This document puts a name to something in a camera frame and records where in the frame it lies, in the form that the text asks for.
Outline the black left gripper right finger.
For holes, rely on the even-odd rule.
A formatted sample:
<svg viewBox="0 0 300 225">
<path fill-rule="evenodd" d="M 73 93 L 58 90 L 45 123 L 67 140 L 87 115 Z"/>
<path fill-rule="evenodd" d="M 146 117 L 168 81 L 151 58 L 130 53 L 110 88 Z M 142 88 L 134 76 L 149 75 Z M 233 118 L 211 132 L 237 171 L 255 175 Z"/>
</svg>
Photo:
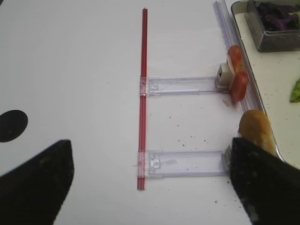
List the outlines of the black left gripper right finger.
<svg viewBox="0 0 300 225">
<path fill-rule="evenodd" d="M 230 179 L 251 224 L 300 223 L 299 169 L 244 138 L 233 138 Z"/>
</svg>

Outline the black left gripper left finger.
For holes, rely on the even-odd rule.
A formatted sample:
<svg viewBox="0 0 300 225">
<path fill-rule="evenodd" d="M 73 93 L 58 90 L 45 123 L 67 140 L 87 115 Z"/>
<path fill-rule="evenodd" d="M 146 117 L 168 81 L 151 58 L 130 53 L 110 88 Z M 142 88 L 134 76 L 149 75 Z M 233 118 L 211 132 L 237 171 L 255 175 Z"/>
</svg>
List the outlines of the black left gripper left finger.
<svg viewBox="0 0 300 225">
<path fill-rule="evenodd" d="M 60 140 L 0 178 L 2 225 L 52 225 L 74 178 L 70 140 Z"/>
</svg>

